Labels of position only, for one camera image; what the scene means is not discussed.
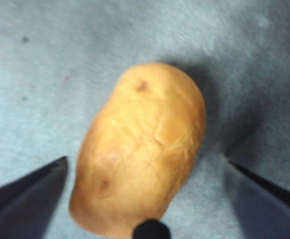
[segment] dark spot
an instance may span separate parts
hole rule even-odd
[[[30,39],[26,36],[22,37],[22,43],[27,43]]]
[[[100,185],[99,185],[99,189],[101,191],[104,191],[106,188],[108,188],[109,186],[109,182],[108,181],[101,181]]]
[[[136,90],[137,91],[144,91],[147,89],[147,81],[145,80],[140,80],[139,82],[137,82],[137,86],[136,86]]]

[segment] gray carpet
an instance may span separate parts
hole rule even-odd
[[[162,61],[207,105],[193,173],[162,221],[174,239],[239,239],[230,159],[290,190],[290,0],[0,0],[0,185],[69,156],[45,239],[102,239],[68,212],[79,147],[117,78]]]

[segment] potato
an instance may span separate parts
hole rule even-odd
[[[130,237],[160,219],[188,178],[205,131],[194,81],[163,63],[137,65],[119,79],[93,121],[77,161],[70,212],[84,229]]]

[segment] black rubber tip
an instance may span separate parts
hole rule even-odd
[[[170,239],[168,227],[156,219],[148,219],[139,224],[133,233],[133,239]]]

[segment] potato skin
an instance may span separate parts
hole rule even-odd
[[[81,147],[70,212],[84,229],[130,237],[160,219],[188,178],[205,131],[194,81],[164,63],[127,70]]]

